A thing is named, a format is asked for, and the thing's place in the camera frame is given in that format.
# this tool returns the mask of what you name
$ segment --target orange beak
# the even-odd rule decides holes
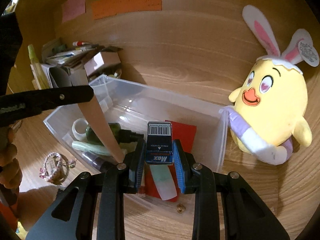
[[[256,90],[254,88],[250,88],[249,90],[245,90],[242,93],[242,101],[247,106],[257,106],[260,103],[260,97],[256,95]]]

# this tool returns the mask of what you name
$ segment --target white tag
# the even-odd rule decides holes
[[[299,41],[298,50],[303,60],[310,66],[316,67],[319,65],[318,52],[312,45],[306,43],[305,41]]]

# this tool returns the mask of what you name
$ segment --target orange sticky note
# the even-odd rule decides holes
[[[161,11],[162,0],[97,0],[91,4],[93,19],[137,11]]]

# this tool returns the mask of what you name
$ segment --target finger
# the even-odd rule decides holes
[[[21,171],[21,169],[19,169],[16,176],[14,176],[13,179],[10,180],[9,183],[4,184],[4,187],[9,188],[9,189],[17,188],[20,186],[21,181],[22,181],[22,171]]]
[[[2,167],[2,172],[0,173],[0,184],[6,184],[10,182],[18,173],[20,167],[17,159],[13,159],[11,163]]]
[[[17,148],[14,144],[8,144],[6,149],[0,152],[0,166],[4,167],[17,156]]]
[[[12,128],[9,128],[8,130],[8,143],[13,143],[14,140],[14,132]]]

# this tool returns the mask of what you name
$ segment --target yellow plush toy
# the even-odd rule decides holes
[[[312,133],[303,118],[308,104],[302,71],[295,65],[305,60],[319,64],[310,34],[297,30],[280,54],[269,22],[252,5],[243,9],[243,18],[268,55],[257,59],[242,87],[229,95],[234,107],[227,106],[229,126],[235,143],[259,160],[278,165],[292,155],[293,135],[309,146]]]

